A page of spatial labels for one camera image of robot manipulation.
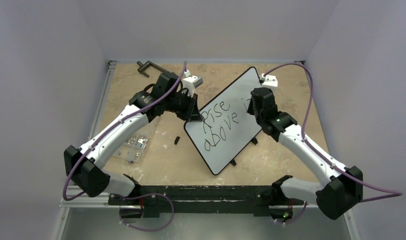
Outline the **black marker cap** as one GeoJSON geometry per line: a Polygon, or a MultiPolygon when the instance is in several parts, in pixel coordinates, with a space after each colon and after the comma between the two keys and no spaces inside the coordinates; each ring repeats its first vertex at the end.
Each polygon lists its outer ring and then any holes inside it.
{"type": "Polygon", "coordinates": [[[177,136],[177,137],[175,138],[175,140],[174,140],[174,144],[175,144],[175,145],[177,145],[177,144],[178,144],[178,142],[179,142],[180,138],[181,138],[180,136],[177,136]]]}

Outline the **white whiteboard black frame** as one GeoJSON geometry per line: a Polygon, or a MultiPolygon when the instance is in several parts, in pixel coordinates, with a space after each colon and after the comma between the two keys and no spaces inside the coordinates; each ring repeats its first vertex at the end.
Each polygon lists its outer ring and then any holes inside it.
{"type": "Polygon", "coordinates": [[[251,66],[200,109],[202,121],[186,122],[183,126],[215,176],[261,131],[255,117],[247,112],[251,91],[258,87],[259,74],[251,66]]]}

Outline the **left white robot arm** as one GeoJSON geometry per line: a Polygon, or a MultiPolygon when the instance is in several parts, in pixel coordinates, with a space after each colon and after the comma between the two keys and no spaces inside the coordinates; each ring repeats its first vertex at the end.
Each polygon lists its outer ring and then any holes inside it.
{"type": "Polygon", "coordinates": [[[101,193],[120,195],[129,205],[140,199],[139,183],[133,177],[103,170],[108,160],[141,128],[164,112],[174,113],[185,122],[201,122],[196,88],[201,76],[185,70],[181,75],[163,72],[156,83],[134,94],[122,112],[100,133],[80,147],[63,152],[68,181],[73,181],[88,197],[101,193]]]}

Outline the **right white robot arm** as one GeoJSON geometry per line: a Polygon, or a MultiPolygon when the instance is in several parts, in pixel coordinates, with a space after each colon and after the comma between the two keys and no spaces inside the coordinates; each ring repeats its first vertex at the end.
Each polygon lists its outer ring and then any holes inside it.
{"type": "Polygon", "coordinates": [[[278,110],[274,93],[265,87],[255,88],[247,112],[255,117],[262,131],[289,149],[315,175],[318,182],[285,175],[272,184],[272,203],[301,200],[317,205],[329,219],[336,220],[363,200],[363,173],[347,167],[325,152],[308,136],[287,112],[278,110]]]}

